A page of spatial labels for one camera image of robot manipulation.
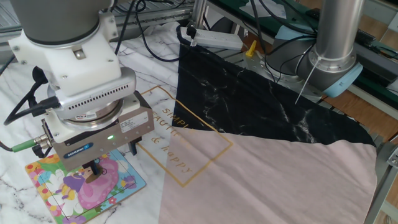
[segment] sensor label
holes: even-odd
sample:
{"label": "sensor label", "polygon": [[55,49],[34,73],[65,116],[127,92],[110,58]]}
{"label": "sensor label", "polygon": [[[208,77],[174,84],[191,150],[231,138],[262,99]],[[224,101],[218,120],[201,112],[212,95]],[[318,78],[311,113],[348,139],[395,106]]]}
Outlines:
{"label": "sensor label", "polygon": [[65,154],[63,157],[68,159],[68,158],[70,158],[70,157],[72,157],[72,156],[74,156],[74,155],[76,155],[76,154],[78,154],[80,152],[83,152],[84,150],[87,150],[87,149],[93,147],[93,145],[94,145],[93,143],[88,143],[87,145],[85,145],[83,147],[80,147],[80,148],[78,148],[76,150],[73,150],[72,152],[69,152],[69,153]]}
{"label": "sensor label", "polygon": [[145,111],[120,123],[120,128],[122,129],[122,133],[124,134],[146,122],[148,122],[148,112]]}

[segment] yellow plastic clip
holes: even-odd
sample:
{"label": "yellow plastic clip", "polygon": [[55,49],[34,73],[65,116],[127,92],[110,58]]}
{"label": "yellow plastic clip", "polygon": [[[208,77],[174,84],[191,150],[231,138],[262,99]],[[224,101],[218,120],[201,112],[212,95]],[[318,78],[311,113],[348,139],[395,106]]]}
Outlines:
{"label": "yellow plastic clip", "polygon": [[254,50],[256,49],[256,44],[257,44],[257,41],[256,41],[256,40],[253,41],[253,43],[251,44],[250,49],[246,52],[246,56],[248,56],[248,57],[253,57],[253,55],[254,55]]}

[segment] purple puzzle character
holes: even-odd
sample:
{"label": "purple puzzle character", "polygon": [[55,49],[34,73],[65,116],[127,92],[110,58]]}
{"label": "purple puzzle character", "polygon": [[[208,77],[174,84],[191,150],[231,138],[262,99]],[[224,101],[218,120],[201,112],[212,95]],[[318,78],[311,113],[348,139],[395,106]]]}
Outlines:
{"label": "purple puzzle character", "polygon": [[92,209],[106,200],[108,194],[119,181],[118,163],[112,159],[101,160],[97,164],[98,175],[94,175],[90,167],[82,173],[73,174],[63,178],[63,184],[55,193],[59,194],[67,186],[65,196],[68,198],[69,191],[78,193],[79,203],[85,209]]}
{"label": "purple puzzle character", "polygon": [[99,173],[98,175],[94,175],[91,168],[87,167],[86,169],[83,170],[83,172],[79,172],[64,177],[63,183],[59,186],[58,188],[59,190],[57,190],[55,193],[56,194],[61,193],[64,186],[67,186],[68,188],[65,191],[65,195],[62,197],[62,199],[68,198],[69,191],[71,190],[75,190],[78,193],[84,183],[89,184],[92,181],[96,180],[101,175],[101,173],[103,172],[103,168],[99,164],[97,164],[97,169]]}

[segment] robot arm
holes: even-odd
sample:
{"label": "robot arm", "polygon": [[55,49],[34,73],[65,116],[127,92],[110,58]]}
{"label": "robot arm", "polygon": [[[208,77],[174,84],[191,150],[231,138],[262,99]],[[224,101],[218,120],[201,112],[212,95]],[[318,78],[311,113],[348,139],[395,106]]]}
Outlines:
{"label": "robot arm", "polygon": [[53,147],[72,170],[91,166],[102,154],[154,129],[152,110],[136,92],[134,71],[121,68],[109,46],[118,37],[116,22],[112,13],[99,11],[115,2],[11,1],[23,30],[9,45],[21,64],[44,71],[48,98],[57,101],[41,110],[45,134],[12,151],[33,146],[35,154],[45,157],[49,150],[42,150]]}
{"label": "robot arm", "polygon": [[98,11],[128,0],[11,0],[25,35],[43,45],[62,45],[90,35],[98,26]]}
{"label": "robot arm", "polygon": [[[278,71],[283,62],[306,52],[302,58],[287,63],[281,72],[308,79],[309,84],[328,96],[338,96],[354,82],[363,68],[356,60],[353,48],[363,5],[364,0],[323,1],[316,39],[289,43],[289,47],[267,57],[267,66]],[[274,48],[303,35],[282,27],[275,37]]]}

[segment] green cable connector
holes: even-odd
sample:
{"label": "green cable connector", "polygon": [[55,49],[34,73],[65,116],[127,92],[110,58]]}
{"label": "green cable connector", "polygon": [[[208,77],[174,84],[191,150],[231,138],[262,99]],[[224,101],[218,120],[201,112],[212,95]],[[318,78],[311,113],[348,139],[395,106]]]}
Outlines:
{"label": "green cable connector", "polygon": [[31,139],[29,141],[26,141],[24,143],[16,145],[16,146],[12,147],[11,149],[12,149],[13,152],[19,152],[19,151],[22,151],[22,150],[25,150],[25,149],[28,149],[28,148],[32,148],[35,145],[36,145],[35,140]]}

